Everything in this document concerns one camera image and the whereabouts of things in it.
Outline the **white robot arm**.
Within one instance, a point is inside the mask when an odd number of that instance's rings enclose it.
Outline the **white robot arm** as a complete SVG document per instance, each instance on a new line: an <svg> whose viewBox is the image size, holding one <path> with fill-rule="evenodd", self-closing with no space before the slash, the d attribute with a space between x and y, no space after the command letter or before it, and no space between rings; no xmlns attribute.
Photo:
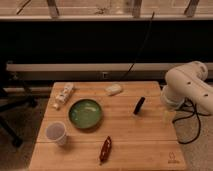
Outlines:
<svg viewBox="0 0 213 171"><path fill-rule="evenodd" d="M166 85L161 92L162 103L170 109L178 109L186 98L213 114L213 87L205 83L207 66L193 61L170 69L165 74Z"/></svg>

